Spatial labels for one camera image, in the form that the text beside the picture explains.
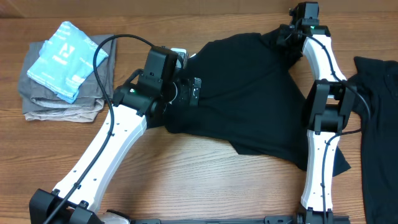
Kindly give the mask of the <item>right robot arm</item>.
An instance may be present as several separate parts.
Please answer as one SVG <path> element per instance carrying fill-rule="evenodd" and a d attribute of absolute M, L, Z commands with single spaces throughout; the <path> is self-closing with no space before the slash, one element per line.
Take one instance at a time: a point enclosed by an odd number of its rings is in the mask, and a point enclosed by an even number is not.
<path fill-rule="evenodd" d="M 331 47 L 327 26 L 320 25 L 317 2 L 300 2 L 282 25 L 277 43 L 301 47 L 312 71 L 314 83 L 302 110 L 307 130 L 308 162 L 301 207 L 295 223 L 349 224 L 347 216 L 333 213 L 331 187 L 338 142 L 348 124 L 355 87 L 346 84 Z"/>

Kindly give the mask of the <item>black t-shirt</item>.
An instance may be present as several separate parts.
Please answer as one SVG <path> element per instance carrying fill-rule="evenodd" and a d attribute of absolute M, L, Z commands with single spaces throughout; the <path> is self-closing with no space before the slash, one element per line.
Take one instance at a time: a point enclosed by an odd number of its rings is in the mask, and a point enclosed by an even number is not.
<path fill-rule="evenodd" d="M 201 80 L 197 105 L 168 104 L 149 127 L 226 140 L 238 154 L 274 156 L 305 170 L 305 97 L 289 73 L 302 54 L 279 45 L 278 36 L 273 30 L 207 43 L 180 72 Z"/>

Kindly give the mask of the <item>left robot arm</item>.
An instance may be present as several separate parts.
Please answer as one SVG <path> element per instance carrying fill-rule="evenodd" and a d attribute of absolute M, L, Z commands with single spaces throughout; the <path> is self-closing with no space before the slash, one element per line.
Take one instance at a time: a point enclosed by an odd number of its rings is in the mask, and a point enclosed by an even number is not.
<path fill-rule="evenodd" d="M 166 107 L 197 105 L 201 81 L 178 76 L 187 60 L 185 49 L 150 49 L 144 68 L 115 89 L 102 127 L 73 169 L 51 192 L 38 189 L 32 196 L 31 223 L 132 222 L 114 210 L 99 213 L 101 201 L 127 152 L 147 127 L 157 125 Z"/>

